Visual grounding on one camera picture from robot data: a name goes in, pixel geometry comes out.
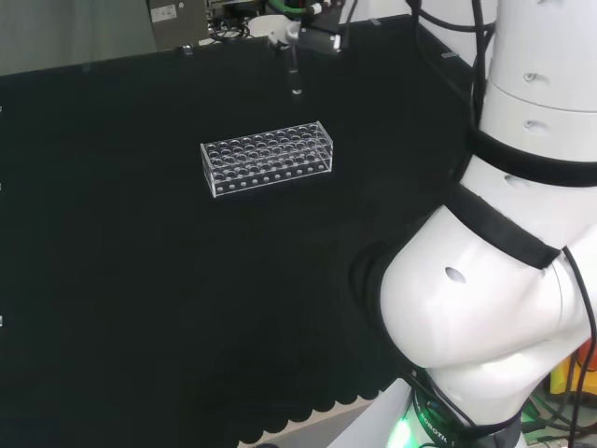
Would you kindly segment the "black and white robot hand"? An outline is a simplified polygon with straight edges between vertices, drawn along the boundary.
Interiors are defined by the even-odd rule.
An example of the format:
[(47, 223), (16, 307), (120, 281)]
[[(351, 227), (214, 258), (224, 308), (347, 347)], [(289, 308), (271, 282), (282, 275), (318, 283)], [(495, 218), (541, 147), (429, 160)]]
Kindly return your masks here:
[(335, 54), (341, 48), (340, 19), (345, 1), (267, 1), (283, 17), (269, 34), (277, 49), (308, 49)]

